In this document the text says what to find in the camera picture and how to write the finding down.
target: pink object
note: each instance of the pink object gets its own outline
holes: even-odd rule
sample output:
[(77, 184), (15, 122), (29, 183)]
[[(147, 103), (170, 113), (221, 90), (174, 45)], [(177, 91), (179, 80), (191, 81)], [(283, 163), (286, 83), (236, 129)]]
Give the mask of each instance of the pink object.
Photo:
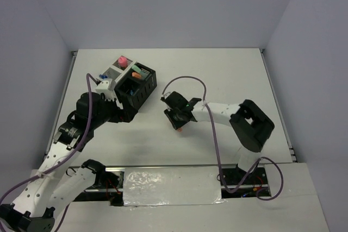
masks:
[(124, 57), (123, 55), (120, 56), (120, 58), (119, 58), (119, 65), (123, 69), (127, 68), (127, 66), (128, 66), (127, 58)]

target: small orange object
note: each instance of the small orange object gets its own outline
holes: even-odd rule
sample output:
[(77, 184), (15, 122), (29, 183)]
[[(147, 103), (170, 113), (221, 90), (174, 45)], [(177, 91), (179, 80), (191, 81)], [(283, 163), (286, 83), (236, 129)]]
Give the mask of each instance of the small orange object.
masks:
[(141, 75), (139, 73), (133, 72), (132, 76), (138, 79), (141, 79)]

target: black basket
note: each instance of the black basket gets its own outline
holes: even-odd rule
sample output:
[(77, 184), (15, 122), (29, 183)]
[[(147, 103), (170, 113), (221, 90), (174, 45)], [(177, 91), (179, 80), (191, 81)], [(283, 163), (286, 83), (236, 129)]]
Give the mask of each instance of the black basket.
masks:
[(139, 110), (152, 91), (157, 86), (156, 72), (140, 63), (135, 64), (147, 76), (145, 79), (138, 79), (132, 76), (133, 70), (120, 80), (115, 87), (117, 98), (122, 101), (128, 100), (130, 105)]

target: white table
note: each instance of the white table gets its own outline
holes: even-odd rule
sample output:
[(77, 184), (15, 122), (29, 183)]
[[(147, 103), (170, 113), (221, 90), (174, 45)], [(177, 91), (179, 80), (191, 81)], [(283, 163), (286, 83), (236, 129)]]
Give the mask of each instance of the white table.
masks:
[[(166, 106), (160, 94), (171, 79), (189, 75), (207, 85), (207, 100), (242, 103), (253, 100), (273, 120), (275, 130), (263, 155), (277, 163), (292, 162), (284, 129), (259, 49), (81, 49), (78, 51), (65, 93), (57, 126), (75, 109), (80, 95), (87, 92), (85, 75), (99, 75), (119, 56), (156, 70), (158, 86), (131, 123), (106, 123), (95, 131), (81, 156), (106, 166), (165, 166), (216, 164), (210, 123), (189, 123), (178, 133), (163, 114)], [(202, 97), (200, 83), (191, 79), (174, 82), (168, 89), (188, 100)], [(240, 142), (232, 127), (217, 126), (223, 164), (236, 164)]]
[[(73, 202), (60, 232), (328, 232), (307, 165), (281, 164), (280, 168), (284, 190), (270, 202), (231, 198), (213, 205), (137, 208), (108, 206), (107, 202)], [(267, 165), (266, 173), (271, 192), (277, 191), (277, 171)]]

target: gray wall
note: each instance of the gray wall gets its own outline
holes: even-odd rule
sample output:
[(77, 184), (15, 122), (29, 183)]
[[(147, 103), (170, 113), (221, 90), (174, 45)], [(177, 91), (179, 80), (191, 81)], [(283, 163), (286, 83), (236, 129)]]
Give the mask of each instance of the gray wall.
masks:
[(42, 162), (70, 61), (37, 0), (0, 0), (0, 195)]
[(347, 19), (347, 0), (291, 0), (265, 53), (331, 232), (348, 231)]
[(42, 0), (70, 49), (265, 47), (289, 0)]

